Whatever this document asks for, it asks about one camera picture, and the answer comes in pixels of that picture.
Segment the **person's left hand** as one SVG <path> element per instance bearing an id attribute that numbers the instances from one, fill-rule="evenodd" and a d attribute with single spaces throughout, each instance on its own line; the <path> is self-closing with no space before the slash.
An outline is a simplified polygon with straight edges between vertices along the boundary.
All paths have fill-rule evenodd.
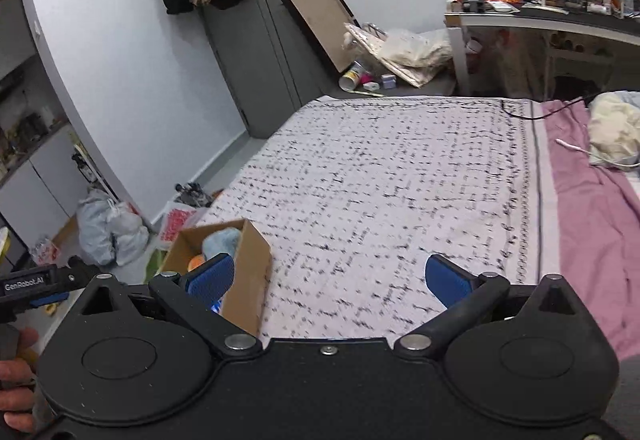
<path id="1" fill-rule="evenodd" d="M 21 356 L 1 362 L 1 415 L 3 421 L 12 429 L 33 434 L 36 419 L 32 410 L 35 405 L 32 382 L 32 364 Z"/>

